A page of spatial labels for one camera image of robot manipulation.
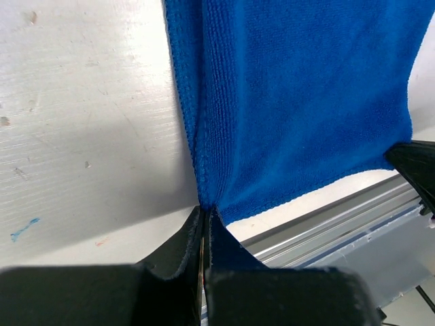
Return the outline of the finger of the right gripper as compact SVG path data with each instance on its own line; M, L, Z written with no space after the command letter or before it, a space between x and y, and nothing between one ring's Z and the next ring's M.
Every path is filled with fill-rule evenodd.
M434 142L411 141L388 149L385 159L413 186L424 209L434 214Z

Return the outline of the blue towel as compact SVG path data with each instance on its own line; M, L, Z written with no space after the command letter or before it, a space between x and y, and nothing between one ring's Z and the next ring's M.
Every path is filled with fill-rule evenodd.
M433 1L166 1L198 201L224 223L409 143L408 79Z

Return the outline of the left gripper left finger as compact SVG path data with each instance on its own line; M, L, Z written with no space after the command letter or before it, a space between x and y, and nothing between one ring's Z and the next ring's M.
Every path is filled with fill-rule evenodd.
M135 264L1 271L2 325L200 325L204 212Z

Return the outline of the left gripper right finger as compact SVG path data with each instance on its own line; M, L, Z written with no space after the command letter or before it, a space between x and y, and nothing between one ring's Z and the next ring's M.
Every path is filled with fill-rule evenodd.
M204 286L209 325L380 325L365 282L337 268L269 268L205 217Z

